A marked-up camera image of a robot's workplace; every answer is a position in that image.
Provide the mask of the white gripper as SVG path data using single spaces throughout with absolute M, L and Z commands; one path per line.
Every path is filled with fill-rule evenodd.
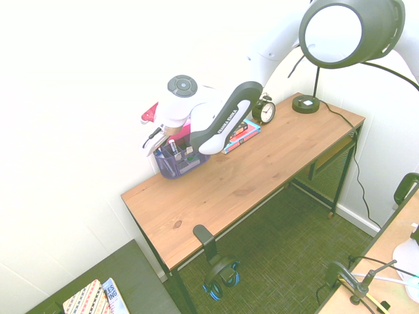
M 168 138 L 169 135 L 163 134 L 162 131 L 151 130 L 141 139 L 139 149 L 144 156 L 149 156 Z

